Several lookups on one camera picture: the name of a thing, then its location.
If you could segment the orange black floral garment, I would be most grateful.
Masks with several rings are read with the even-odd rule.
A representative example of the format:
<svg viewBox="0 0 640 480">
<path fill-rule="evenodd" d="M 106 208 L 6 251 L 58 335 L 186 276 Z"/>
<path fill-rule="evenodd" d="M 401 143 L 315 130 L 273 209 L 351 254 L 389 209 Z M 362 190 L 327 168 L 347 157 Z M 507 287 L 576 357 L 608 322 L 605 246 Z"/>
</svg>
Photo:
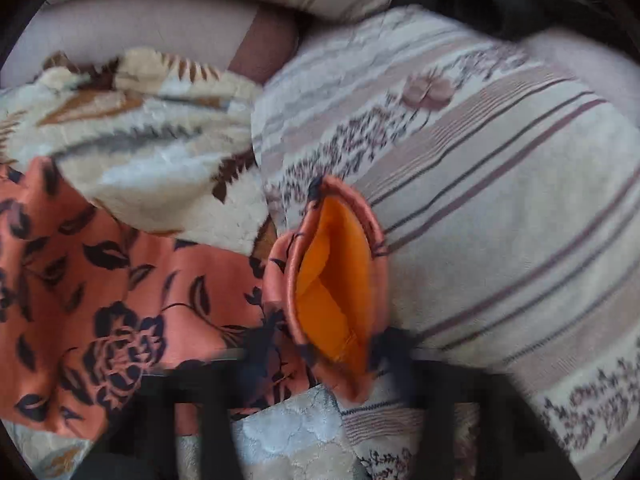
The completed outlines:
<svg viewBox="0 0 640 480">
<path fill-rule="evenodd" d="M 139 231 L 47 157 L 1 169 L 1 416 L 95 439 L 145 378 L 237 354 L 253 413 L 316 385 L 367 399 L 388 323 L 387 248 L 367 202 L 315 180 L 265 259 Z"/>
</svg>

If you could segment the striped floral pillow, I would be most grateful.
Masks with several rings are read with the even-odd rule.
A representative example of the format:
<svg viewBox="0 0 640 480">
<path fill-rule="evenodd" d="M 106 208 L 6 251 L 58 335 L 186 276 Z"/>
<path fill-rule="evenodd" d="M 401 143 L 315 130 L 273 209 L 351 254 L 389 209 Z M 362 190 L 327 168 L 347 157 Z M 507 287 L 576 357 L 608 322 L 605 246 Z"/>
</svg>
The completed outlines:
<svg viewBox="0 0 640 480">
<path fill-rule="evenodd" d="M 567 70 L 418 8 L 312 36 L 265 86 L 277 227 L 334 174 L 390 251 L 395 322 L 512 375 L 585 479 L 639 441 L 639 131 Z"/>
</svg>

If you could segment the cream leaf-pattern fleece blanket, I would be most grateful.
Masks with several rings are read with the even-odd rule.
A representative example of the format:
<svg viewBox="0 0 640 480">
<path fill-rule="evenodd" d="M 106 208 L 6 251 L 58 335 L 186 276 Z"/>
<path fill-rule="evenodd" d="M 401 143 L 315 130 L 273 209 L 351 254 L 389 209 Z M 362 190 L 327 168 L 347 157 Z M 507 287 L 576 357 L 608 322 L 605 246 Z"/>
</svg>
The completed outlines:
<svg viewBox="0 0 640 480">
<path fill-rule="evenodd" d="M 156 235 L 262 258 L 276 238 L 252 147 L 262 88 L 151 48 L 103 65 L 51 55 L 1 93 L 1 158 L 52 157 L 87 200 Z"/>
</svg>

